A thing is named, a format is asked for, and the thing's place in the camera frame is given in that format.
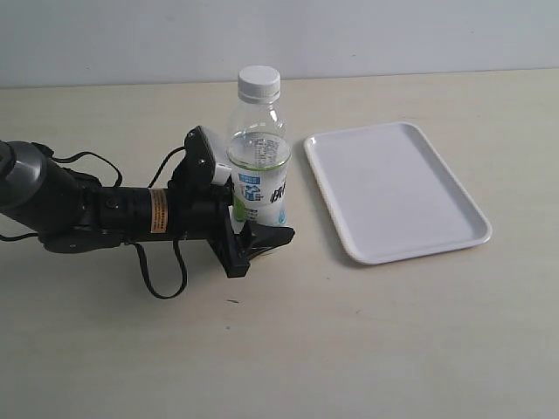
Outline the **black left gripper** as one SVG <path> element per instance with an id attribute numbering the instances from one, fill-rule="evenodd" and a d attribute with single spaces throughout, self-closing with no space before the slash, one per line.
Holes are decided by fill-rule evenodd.
<path id="1" fill-rule="evenodd" d="M 250 260 L 288 245 L 295 230 L 232 218 L 231 168 L 181 161 L 168 182 L 169 227 L 186 240 L 205 240 L 228 278 L 242 278 Z"/>

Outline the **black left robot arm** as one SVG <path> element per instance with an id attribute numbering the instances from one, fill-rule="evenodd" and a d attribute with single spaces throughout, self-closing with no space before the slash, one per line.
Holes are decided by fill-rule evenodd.
<path id="1" fill-rule="evenodd" d="M 205 240 L 230 278 L 243 277 L 252 258 L 289 244 L 289 227 L 245 222 L 232 228 L 231 177 L 201 127 L 180 148 L 183 159 L 164 189 L 104 186 L 66 168 L 43 144 L 1 144 L 1 213 L 33 230 L 46 250 L 84 253 L 122 244 Z"/>

